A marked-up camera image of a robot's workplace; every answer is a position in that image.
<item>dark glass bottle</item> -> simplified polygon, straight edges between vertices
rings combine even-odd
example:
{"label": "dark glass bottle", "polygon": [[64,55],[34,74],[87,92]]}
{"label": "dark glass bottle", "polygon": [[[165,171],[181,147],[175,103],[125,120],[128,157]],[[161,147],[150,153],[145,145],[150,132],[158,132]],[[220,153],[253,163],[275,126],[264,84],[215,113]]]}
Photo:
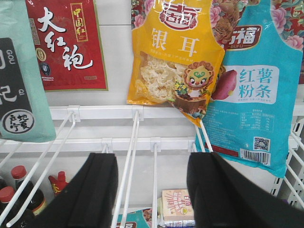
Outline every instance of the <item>dark glass bottle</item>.
{"label": "dark glass bottle", "polygon": [[[16,189],[20,187],[24,179],[26,178],[27,171],[23,165],[16,166],[11,170],[11,175],[16,181]],[[32,191],[34,184],[32,181],[29,181],[20,195],[21,201],[25,201]],[[47,206],[46,200],[44,198],[43,192],[40,189],[37,189],[27,208],[32,210],[34,215],[38,215],[45,207]]]}
{"label": "dark glass bottle", "polygon": [[8,185],[7,185],[6,181],[4,180],[4,178],[0,176],[0,190],[7,186]]}
{"label": "dark glass bottle", "polygon": [[[15,190],[13,189],[12,186],[8,186],[0,190],[0,201],[1,201],[1,207],[3,209],[5,209],[5,207],[8,205],[14,194],[15,194]],[[21,206],[22,204],[20,203],[19,200],[17,200],[13,205],[13,207],[11,208],[10,212],[8,213],[7,217],[5,218],[2,226],[4,226],[5,223],[9,222],[17,215]],[[35,218],[34,213],[29,209],[25,209],[21,218],[12,226],[12,228],[26,228],[34,218]]]}

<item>nutrition label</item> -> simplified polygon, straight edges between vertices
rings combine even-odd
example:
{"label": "nutrition label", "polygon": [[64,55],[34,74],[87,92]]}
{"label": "nutrition label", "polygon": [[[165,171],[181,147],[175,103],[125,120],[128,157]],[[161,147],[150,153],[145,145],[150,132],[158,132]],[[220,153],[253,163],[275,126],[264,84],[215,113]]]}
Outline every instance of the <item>nutrition label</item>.
{"label": "nutrition label", "polygon": [[265,114],[262,112],[262,110],[241,113],[240,129],[273,132],[274,119],[274,115]]}

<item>red bottle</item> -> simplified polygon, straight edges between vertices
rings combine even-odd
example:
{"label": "red bottle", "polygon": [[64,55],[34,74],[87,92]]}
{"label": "red bottle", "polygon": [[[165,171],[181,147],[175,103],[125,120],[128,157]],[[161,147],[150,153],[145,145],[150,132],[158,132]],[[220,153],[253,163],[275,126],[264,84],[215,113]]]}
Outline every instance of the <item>red bottle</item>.
{"label": "red bottle", "polygon": [[[8,186],[0,190],[0,201],[3,209],[5,209],[5,207],[8,205],[10,200],[13,198],[14,194],[15,194],[15,190],[13,189],[12,186]],[[10,212],[8,213],[2,225],[13,219],[19,212],[21,206],[22,204],[18,199],[11,208]],[[34,218],[35,216],[33,212],[29,209],[25,209],[21,218],[12,226],[12,228],[26,228],[29,222],[32,221]]]}
{"label": "red bottle", "polygon": [[65,174],[64,171],[60,171],[58,173],[57,180],[53,176],[49,176],[48,179],[51,182],[52,189],[53,189],[53,192],[54,192],[55,196],[58,195],[66,187],[66,185],[68,184],[66,182],[66,174]]}
{"label": "red bottle", "polygon": [[[27,171],[23,165],[16,166],[11,170],[11,175],[16,181],[16,189],[20,187],[24,179],[26,178]],[[29,181],[20,195],[21,201],[25,201],[32,191],[34,184],[32,181]],[[27,208],[32,210],[34,215],[38,215],[45,207],[47,206],[46,200],[44,198],[43,192],[40,189],[37,189]]]}

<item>floral pattern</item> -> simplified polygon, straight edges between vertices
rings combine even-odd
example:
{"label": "floral pattern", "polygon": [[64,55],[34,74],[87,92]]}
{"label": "floral pattern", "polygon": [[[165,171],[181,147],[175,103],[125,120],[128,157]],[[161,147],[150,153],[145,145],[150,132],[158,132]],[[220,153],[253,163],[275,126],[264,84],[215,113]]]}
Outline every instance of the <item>floral pattern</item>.
{"label": "floral pattern", "polygon": [[277,32],[281,34],[284,31],[284,25],[286,24],[287,12],[282,7],[276,9],[274,6],[271,6],[270,12]]}
{"label": "floral pattern", "polygon": [[272,0],[270,11],[282,40],[292,48],[303,50],[303,0]]}
{"label": "floral pattern", "polygon": [[135,29],[145,22],[147,15],[154,6],[154,0],[132,0],[131,3],[131,25],[132,29]]}
{"label": "floral pattern", "polygon": [[213,6],[210,9],[210,22],[211,22],[211,27],[214,28],[217,24],[217,22],[220,19],[220,13],[222,9],[219,6]]}

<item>plastic packaging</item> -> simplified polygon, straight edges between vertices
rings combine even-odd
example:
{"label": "plastic packaging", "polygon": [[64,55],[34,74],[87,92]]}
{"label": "plastic packaging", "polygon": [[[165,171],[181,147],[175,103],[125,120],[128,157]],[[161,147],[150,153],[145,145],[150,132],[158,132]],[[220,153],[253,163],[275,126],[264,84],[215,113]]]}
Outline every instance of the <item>plastic packaging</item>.
{"label": "plastic packaging", "polygon": [[127,102],[169,101],[193,123],[205,115],[224,43],[247,1],[145,0],[132,4],[133,73]]}
{"label": "plastic packaging", "polygon": [[56,132],[43,90],[24,0],[0,4],[0,138],[47,142]]}
{"label": "plastic packaging", "polygon": [[44,89],[107,90],[95,1],[25,2]]}
{"label": "plastic packaging", "polygon": [[65,187],[68,185],[66,182],[66,174],[64,171],[58,172],[57,179],[53,176],[48,177],[52,190],[54,192],[54,195],[57,196]]}
{"label": "plastic packaging", "polygon": [[[8,186],[0,190],[0,201],[1,201],[1,206],[3,208],[5,208],[6,205],[8,205],[14,194],[15,194],[15,190],[13,189],[12,186]],[[19,212],[21,206],[22,204],[20,203],[19,200],[17,200],[13,205],[12,209],[10,210],[10,212],[8,213],[6,219],[4,220],[4,223],[9,222],[11,219],[13,219]],[[35,216],[31,210],[25,209],[21,218],[19,218],[19,220],[12,226],[12,228],[26,228],[28,227],[28,224],[32,220],[34,220],[34,217]]]}
{"label": "plastic packaging", "polygon": [[[19,165],[11,170],[11,175],[15,179],[16,189],[22,184],[26,178],[26,169],[24,166]],[[32,191],[34,185],[32,181],[29,181],[20,195],[20,199],[24,202]],[[43,192],[37,189],[27,208],[32,210],[34,215],[38,215],[47,206],[46,199],[44,198]]]}
{"label": "plastic packaging", "polygon": [[194,220],[188,190],[163,190],[162,212],[165,221]]}
{"label": "plastic packaging", "polygon": [[246,7],[203,122],[214,151],[282,178],[303,38],[284,39],[272,9],[268,0]]}
{"label": "plastic packaging", "polygon": [[[117,226],[120,225],[122,215],[118,216]],[[152,228],[152,209],[137,210],[127,214],[125,227],[128,228]]]}
{"label": "plastic packaging", "polygon": [[165,228],[175,228],[175,227],[183,227],[183,228],[193,228],[195,227],[195,220],[164,220],[163,217],[163,206],[162,206],[162,198],[157,199],[157,212],[159,214],[160,222],[159,225]]}

